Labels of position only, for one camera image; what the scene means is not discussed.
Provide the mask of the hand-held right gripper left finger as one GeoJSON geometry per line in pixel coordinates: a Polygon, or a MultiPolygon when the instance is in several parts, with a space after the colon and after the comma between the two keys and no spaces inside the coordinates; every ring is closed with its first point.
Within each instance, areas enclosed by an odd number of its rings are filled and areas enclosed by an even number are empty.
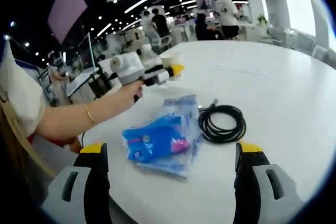
{"type": "Polygon", "coordinates": [[[84,147],[49,184],[42,209],[56,223],[112,223],[106,143],[84,147]]]}

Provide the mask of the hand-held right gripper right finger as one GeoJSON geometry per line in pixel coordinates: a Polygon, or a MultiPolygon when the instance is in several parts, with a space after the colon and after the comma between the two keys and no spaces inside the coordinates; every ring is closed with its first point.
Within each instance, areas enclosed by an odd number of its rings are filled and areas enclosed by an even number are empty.
{"type": "Polygon", "coordinates": [[[263,149],[236,144],[233,223],[289,223],[303,207],[295,181],[263,149]]]}

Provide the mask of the person's left hand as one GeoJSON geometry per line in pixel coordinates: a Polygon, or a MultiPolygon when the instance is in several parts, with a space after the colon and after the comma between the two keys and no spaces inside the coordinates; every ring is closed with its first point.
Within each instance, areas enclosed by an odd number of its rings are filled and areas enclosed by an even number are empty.
{"type": "Polygon", "coordinates": [[[119,91],[115,93],[115,96],[124,106],[133,106],[139,98],[143,97],[143,81],[137,80],[122,86],[119,91]]]}

